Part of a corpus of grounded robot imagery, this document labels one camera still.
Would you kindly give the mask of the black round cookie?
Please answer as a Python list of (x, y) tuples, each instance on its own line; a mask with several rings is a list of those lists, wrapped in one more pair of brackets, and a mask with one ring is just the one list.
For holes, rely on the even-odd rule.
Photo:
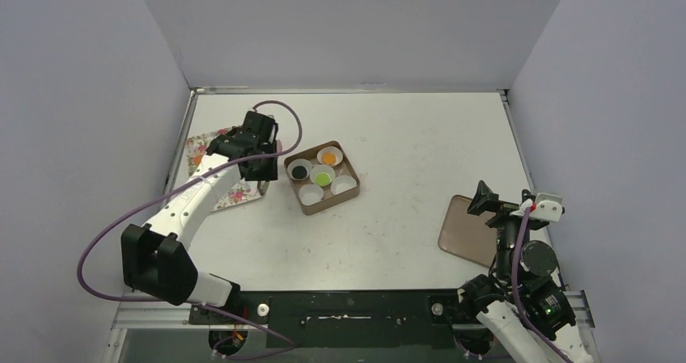
[(309, 170), (303, 165), (298, 165), (292, 168), (291, 174), (295, 180), (304, 180), (309, 176)]

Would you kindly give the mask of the green round cookie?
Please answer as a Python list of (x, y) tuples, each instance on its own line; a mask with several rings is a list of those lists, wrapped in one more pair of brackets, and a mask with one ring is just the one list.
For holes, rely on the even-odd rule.
[(332, 182), (332, 177), (325, 172), (317, 173), (314, 177), (314, 183), (320, 187), (326, 187)]

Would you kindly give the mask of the orange round cookie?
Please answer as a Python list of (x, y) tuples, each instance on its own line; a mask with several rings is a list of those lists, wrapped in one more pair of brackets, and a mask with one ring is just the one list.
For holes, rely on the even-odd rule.
[(328, 166), (336, 166), (337, 156), (332, 152), (326, 152), (321, 155), (321, 162)]

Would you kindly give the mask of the pink cat paw tongs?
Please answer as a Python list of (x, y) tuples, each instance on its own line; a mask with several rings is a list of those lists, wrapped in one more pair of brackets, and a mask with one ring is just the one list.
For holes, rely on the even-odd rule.
[[(280, 140), (276, 140), (276, 152), (281, 153), (283, 151), (283, 146), (282, 142)], [(257, 183), (257, 191), (260, 196), (266, 196), (266, 193), (269, 189), (269, 181), (260, 181)]]

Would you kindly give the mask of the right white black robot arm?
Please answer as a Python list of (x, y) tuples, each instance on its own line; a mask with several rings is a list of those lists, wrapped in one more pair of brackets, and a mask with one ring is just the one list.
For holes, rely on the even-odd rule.
[(491, 213), (485, 224), (496, 231), (496, 250), (489, 271), (457, 290), (456, 315), (482, 328), (454, 330), (456, 346), (477, 360), (499, 343), (515, 362), (592, 362), (565, 289), (553, 278), (557, 254), (530, 236), (560, 221), (561, 196), (524, 189), (520, 202), (509, 202), (480, 181), (467, 212)]

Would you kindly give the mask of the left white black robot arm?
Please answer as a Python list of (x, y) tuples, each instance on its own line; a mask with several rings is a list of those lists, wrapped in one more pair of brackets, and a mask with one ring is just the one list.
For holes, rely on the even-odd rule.
[(188, 188), (172, 197), (143, 226), (128, 225), (121, 235), (124, 282), (132, 289), (179, 305), (201, 302), (220, 321), (236, 320), (239, 288), (219, 276), (201, 272), (188, 254), (202, 222), (240, 181), (277, 179), (277, 122), (250, 111), (243, 124), (219, 134), (207, 146)]

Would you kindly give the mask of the white paper cup left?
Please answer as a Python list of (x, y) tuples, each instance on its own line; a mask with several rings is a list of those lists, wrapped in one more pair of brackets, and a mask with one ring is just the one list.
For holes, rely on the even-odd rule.
[(286, 167), (286, 171), (293, 181), (304, 181), (310, 177), (312, 167), (313, 165), (309, 160), (298, 158)]

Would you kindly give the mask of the white paper cup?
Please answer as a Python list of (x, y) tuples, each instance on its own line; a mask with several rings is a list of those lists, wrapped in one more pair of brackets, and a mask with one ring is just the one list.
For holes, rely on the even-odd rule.
[(332, 167), (320, 164), (312, 167), (309, 179), (313, 184), (324, 188), (329, 186), (336, 176), (336, 172)]
[(335, 146), (326, 146), (319, 150), (316, 155), (317, 161), (320, 164), (329, 167), (336, 167), (343, 162), (344, 157), (343, 152)]
[(299, 200), (302, 205), (310, 206), (324, 199), (324, 190), (316, 184), (306, 184), (299, 189)]
[(312, 167), (313, 165), (309, 160), (298, 158), (286, 167), (286, 171), (293, 181), (304, 181), (310, 177)]
[(358, 186), (358, 181), (350, 175), (337, 176), (330, 184), (332, 194), (339, 195)]

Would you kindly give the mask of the white paper cup centre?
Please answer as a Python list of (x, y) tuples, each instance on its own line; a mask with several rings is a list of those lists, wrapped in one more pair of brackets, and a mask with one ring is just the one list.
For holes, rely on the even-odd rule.
[(309, 179), (313, 184), (324, 188), (329, 186), (336, 176), (336, 172), (332, 167), (320, 164), (312, 167)]

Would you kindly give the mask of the white paper cup back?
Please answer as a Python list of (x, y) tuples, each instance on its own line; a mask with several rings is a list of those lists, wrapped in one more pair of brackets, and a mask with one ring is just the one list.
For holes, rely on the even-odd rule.
[(319, 150), (316, 155), (317, 161), (320, 164), (329, 167), (336, 167), (343, 162), (344, 157), (343, 152), (335, 146), (326, 146)]

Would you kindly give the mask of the floral cookie tray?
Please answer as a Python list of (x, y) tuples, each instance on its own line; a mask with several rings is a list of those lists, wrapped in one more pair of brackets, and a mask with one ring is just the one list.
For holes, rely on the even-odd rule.
[[(197, 173), (202, 157), (209, 148), (210, 143), (219, 136), (226, 136), (235, 126), (218, 129), (213, 132), (198, 134), (188, 137), (185, 141), (185, 155), (187, 159), (188, 175), (193, 176)], [(247, 204), (261, 198), (257, 182), (239, 181), (235, 186), (218, 200), (212, 212), (218, 212), (238, 205)]]

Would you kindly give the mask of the white paper cup right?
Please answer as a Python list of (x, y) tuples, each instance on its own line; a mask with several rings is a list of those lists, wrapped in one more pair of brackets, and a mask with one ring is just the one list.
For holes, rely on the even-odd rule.
[(332, 194), (339, 195), (358, 186), (358, 181), (350, 175), (337, 176), (330, 184)]

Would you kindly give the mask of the brown square cookie box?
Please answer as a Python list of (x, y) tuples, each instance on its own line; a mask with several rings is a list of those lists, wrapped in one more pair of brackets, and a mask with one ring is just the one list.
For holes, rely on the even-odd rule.
[(285, 159), (284, 168), (304, 215), (321, 213), (359, 196), (361, 180), (338, 141)]

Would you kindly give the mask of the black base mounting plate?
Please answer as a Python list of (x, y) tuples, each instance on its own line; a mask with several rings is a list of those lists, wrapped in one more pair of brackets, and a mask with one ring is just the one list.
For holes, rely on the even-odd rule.
[(458, 311), (455, 289), (247, 291), (229, 315), (194, 305), (192, 325), (252, 335), (272, 329), (266, 348), (395, 348), (459, 345), (474, 352), (498, 346), (493, 333)]

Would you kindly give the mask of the aluminium frame rail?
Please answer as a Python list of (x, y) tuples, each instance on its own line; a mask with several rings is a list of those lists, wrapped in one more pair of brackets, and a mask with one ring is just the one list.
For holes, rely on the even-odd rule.
[[(591, 308), (584, 291), (565, 293), (580, 327), (595, 328)], [(193, 327), (188, 318), (192, 311), (189, 304), (173, 306), (166, 302), (123, 302), (119, 305), (112, 329), (181, 329)]]

